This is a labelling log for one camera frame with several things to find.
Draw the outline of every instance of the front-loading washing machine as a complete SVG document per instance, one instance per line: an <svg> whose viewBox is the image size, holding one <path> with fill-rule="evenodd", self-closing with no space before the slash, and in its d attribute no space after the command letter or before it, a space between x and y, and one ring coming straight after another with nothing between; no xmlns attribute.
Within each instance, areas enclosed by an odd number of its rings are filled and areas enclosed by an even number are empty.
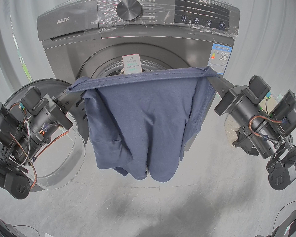
<svg viewBox="0 0 296 237"><path fill-rule="evenodd" d="M39 16L37 27L55 77L72 84L122 74L122 57L133 54L142 71L210 65L223 75L239 17L213 0L76 0Z"/></svg>

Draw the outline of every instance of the size label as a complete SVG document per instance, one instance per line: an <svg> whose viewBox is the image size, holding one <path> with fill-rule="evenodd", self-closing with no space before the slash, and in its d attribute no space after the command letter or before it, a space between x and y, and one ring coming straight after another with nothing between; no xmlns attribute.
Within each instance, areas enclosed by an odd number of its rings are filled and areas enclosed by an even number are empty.
<svg viewBox="0 0 296 237"><path fill-rule="evenodd" d="M232 47L221 44L213 44L208 66L211 66L218 74L224 74Z"/></svg>
<svg viewBox="0 0 296 237"><path fill-rule="evenodd" d="M124 65L124 74L142 72L141 60L139 54L122 56Z"/></svg>

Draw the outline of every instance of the cable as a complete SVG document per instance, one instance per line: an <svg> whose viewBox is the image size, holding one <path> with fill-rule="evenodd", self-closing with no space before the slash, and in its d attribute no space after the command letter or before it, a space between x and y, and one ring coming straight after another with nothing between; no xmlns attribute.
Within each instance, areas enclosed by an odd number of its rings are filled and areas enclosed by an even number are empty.
<svg viewBox="0 0 296 237"><path fill-rule="evenodd" d="M271 95L267 97L267 99L265 100L265 108L266 108L266 113L268 114L268 110L267 110L267 101L271 98Z"/></svg>
<svg viewBox="0 0 296 237"><path fill-rule="evenodd" d="M27 158L23 161L22 164L18 165L18 166L12 166L14 168L20 167L21 165L23 165L25 163L26 160L28 160L28 162L30 163L30 165L32 166L33 172L34 172L34 182L33 184L30 186L30 189L32 189L36 183L37 183L37 173L35 170L35 167L33 166L31 160L28 158L28 154L25 152L24 148L21 146L21 144L16 140L16 138L10 133L10 135L13 137L13 139L15 140L15 142L19 145L19 147L22 149L22 151L25 153L25 155L27 156Z"/></svg>
<svg viewBox="0 0 296 237"><path fill-rule="evenodd" d="M36 230L34 227L29 226L29 225L14 225L13 227L18 227L18 226L26 226L26 227L30 227L30 228Z"/></svg>
<svg viewBox="0 0 296 237"><path fill-rule="evenodd" d="M265 138L265 139L267 139L267 140L269 140L269 141L272 141L272 142L276 142L276 140L274 140L274 139L272 139L272 138L265 137L265 136L263 136L263 135L261 135L261 134L255 132L255 131L253 131L251 125L252 125L253 120L256 119L256 118L266 119L266 120L268 120L268 121L270 121L270 122L272 122L272 123L276 123L276 124L281 124L283 121L282 121L282 120L271 119L271 118L269 118L269 117L262 116L262 115L255 115L255 116L253 116L253 117L250 119L250 121L249 121L249 125L248 125L248 127L249 127L249 129L251 130L251 132L254 133L254 135L256 135L256 136L258 136L258 137Z"/></svg>
<svg viewBox="0 0 296 237"><path fill-rule="evenodd" d="M15 107L16 105L19 105L20 103L13 103L10 107L9 107L9 111L13 108L13 107Z"/></svg>
<svg viewBox="0 0 296 237"><path fill-rule="evenodd" d="M289 204L291 204L291 203L293 203L293 202L289 202L287 205L285 205L282 209L284 209L286 206L288 206Z"/></svg>
<svg viewBox="0 0 296 237"><path fill-rule="evenodd" d="M266 109L266 113L268 114L268 110L267 110L267 100L265 101L265 109Z"/></svg>
<svg viewBox="0 0 296 237"><path fill-rule="evenodd" d="M29 126L29 121L28 121L28 117L27 117L26 113L24 112L24 110L21 109L21 111L22 111L23 115L25 116L25 120L26 120L26 122L27 122L27 130L28 130L28 135L29 135L29 150L28 150L28 153L26 153L25 150L24 150L24 148L21 146L21 144L20 144L20 143L17 141L17 139L16 139L16 138L10 133L10 135L12 136L12 138L16 141L16 143L19 145L19 147L23 150L23 152L24 152L25 155L26 155L26 158L24 159L24 161L23 161L20 165L18 165L18 166L13 166L13 168L18 168L18 167L22 166L22 165L26 162L26 160L29 158L29 154L30 154L30 152L31 152L31 130L30 130L30 126Z"/></svg>
<svg viewBox="0 0 296 237"><path fill-rule="evenodd" d="M51 143L49 143L48 144L48 146L46 146L42 151L40 151L39 153L38 153L38 155L36 155L34 158L33 158L33 162L35 162L36 161L36 159L51 145L51 144L53 144L54 142L56 142L58 139L60 139L61 137L63 137L64 135L66 135L66 134L68 134L69 133L69 131L66 131L66 132L64 132L63 134L61 134L61 135L59 135L59 136L57 136Z"/></svg>

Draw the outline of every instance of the blue garment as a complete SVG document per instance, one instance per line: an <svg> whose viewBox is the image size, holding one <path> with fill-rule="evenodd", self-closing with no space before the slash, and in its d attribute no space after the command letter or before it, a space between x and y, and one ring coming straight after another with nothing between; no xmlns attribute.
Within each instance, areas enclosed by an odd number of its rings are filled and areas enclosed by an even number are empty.
<svg viewBox="0 0 296 237"><path fill-rule="evenodd" d="M68 87L82 95L97 166L137 180L170 180L186 142L201 130L215 90L211 67L182 68L99 79Z"/></svg>

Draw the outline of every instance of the plastic wrap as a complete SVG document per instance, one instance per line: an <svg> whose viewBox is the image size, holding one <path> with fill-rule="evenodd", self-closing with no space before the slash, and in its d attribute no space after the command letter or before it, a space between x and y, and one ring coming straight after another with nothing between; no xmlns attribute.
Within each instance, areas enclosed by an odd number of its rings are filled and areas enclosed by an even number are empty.
<svg viewBox="0 0 296 237"><path fill-rule="evenodd" d="M133 20L123 20L116 8L120 0L98 0L98 24L102 32L119 25L176 25L194 32L210 32L236 38L240 10L214 0L138 0L141 12Z"/></svg>

